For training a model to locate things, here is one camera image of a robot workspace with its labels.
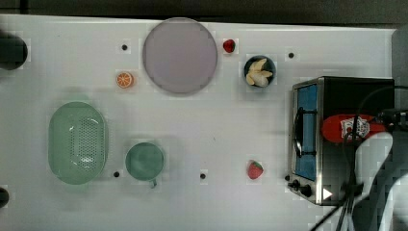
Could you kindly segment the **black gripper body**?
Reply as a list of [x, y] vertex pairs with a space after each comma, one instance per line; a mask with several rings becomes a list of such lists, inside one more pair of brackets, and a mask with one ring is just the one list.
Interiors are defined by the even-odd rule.
[[379, 114], [379, 120], [389, 130], [408, 129], [408, 111], [398, 109], [387, 109]]

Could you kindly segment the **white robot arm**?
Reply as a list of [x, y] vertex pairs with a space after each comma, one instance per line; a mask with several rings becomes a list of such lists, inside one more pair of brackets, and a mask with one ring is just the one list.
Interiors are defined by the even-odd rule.
[[386, 110], [380, 120], [390, 127], [392, 143], [377, 148], [387, 157], [375, 172], [369, 193], [353, 209], [355, 231], [379, 231], [392, 187], [407, 174], [407, 111]]

